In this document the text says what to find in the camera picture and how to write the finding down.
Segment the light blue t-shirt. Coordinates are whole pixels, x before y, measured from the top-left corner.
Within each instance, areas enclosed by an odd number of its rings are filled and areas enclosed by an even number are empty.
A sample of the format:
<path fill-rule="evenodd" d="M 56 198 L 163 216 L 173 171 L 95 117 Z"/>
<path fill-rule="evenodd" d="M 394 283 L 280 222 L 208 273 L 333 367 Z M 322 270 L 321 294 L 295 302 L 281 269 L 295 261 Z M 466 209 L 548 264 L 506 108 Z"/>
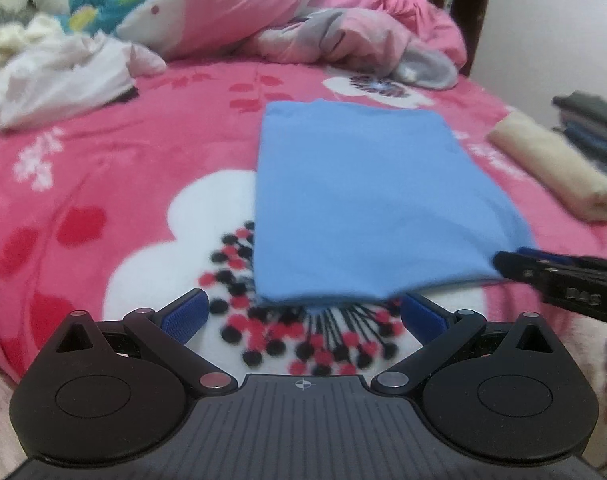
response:
<path fill-rule="evenodd" d="M 254 221 L 272 304 L 494 281 L 495 254 L 535 242 L 440 115 L 328 101 L 266 107 Z"/>

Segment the stack of dark folded clothes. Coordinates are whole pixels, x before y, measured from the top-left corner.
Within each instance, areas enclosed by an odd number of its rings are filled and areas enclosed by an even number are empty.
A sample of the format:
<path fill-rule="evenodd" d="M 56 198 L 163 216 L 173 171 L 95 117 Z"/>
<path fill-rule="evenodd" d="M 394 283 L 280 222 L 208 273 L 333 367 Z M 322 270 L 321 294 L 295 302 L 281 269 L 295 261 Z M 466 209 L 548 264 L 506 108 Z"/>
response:
<path fill-rule="evenodd" d="M 607 174 L 607 100 L 595 94 L 575 91 L 554 96 L 561 133 L 575 148 Z"/>

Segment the folded beige garment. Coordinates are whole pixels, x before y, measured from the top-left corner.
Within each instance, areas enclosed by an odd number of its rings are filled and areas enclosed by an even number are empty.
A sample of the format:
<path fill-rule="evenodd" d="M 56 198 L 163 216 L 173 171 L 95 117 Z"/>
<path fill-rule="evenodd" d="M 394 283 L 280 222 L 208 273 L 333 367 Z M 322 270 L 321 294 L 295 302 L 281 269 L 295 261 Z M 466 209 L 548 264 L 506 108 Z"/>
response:
<path fill-rule="evenodd" d="M 576 218 L 607 222 L 607 175 L 590 164 L 560 133 L 512 110 L 488 140 L 544 185 Z"/>

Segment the pink floral fleece blanket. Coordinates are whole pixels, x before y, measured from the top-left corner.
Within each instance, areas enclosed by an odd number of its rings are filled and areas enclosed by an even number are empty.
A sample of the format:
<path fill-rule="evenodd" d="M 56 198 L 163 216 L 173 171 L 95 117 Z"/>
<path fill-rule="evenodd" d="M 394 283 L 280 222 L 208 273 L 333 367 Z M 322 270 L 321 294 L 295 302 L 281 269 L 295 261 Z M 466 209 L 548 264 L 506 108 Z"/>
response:
<path fill-rule="evenodd" d="M 178 64 L 141 80 L 128 103 L 0 136 L 0 369 L 20 378 L 72 310 L 117 320 L 194 287 L 211 304 L 192 346 L 232 372 L 369 377 L 412 352 L 393 304 L 323 313 L 253 305 L 264 108 L 314 100 L 385 117 L 433 110 L 543 249 L 607 258 L 607 223 L 573 218 L 492 148 L 487 134 L 509 110 L 468 79 L 432 92 L 317 66 Z"/>

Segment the black garment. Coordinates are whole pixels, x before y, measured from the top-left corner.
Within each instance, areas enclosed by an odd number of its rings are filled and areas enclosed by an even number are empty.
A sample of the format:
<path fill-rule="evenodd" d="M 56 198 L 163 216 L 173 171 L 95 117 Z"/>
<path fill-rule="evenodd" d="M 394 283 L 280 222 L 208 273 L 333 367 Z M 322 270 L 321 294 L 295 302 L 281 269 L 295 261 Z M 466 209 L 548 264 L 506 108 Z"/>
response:
<path fill-rule="evenodd" d="M 138 89 L 133 86 L 130 89 L 126 90 L 125 92 L 122 92 L 121 94 L 119 94 L 119 96 L 116 96 L 114 99 L 111 99 L 110 101 L 108 101 L 105 104 L 105 107 L 107 106 L 113 106 L 113 105 L 117 105 L 117 104 L 125 104 L 128 102 L 131 102 L 135 99 L 137 99 L 140 96 L 140 92 L 138 92 Z"/>

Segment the white crumpled sheet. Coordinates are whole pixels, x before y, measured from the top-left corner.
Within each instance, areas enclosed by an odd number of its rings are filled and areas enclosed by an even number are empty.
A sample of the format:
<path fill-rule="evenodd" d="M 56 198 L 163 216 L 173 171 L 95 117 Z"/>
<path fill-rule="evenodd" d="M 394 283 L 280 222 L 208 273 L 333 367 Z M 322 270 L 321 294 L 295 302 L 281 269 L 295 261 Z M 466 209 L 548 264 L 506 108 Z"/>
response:
<path fill-rule="evenodd" d="M 96 110 L 166 71 L 141 44 L 100 32 L 48 38 L 0 69 L 0 130 L 35 128 Z"/>

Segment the pink grey white duvet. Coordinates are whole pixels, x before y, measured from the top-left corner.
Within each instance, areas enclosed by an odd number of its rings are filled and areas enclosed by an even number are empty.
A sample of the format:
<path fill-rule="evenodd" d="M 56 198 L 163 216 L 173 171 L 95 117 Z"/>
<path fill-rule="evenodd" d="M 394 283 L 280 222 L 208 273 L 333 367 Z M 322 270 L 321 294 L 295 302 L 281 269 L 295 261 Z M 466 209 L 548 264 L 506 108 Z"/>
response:
<path fill-rule="evenodd" d="M 167 60 L 238 51 L 430 90 L 454 87 L 467 61 L 461 33 L 427 0 L 145 0 L 116 32 Z"/>

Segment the cream fleece cloth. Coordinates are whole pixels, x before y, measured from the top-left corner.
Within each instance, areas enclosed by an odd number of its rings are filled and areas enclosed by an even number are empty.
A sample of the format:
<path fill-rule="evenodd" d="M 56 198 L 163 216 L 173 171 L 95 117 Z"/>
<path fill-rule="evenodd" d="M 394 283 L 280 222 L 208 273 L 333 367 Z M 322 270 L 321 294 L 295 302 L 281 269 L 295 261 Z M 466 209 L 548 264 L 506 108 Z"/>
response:
<path fill-rule="evenodd" d="M 43 13 L 12 13 L 0 8 L 0 69 L 27 48 L 64 36 L 56 18 Z"/>

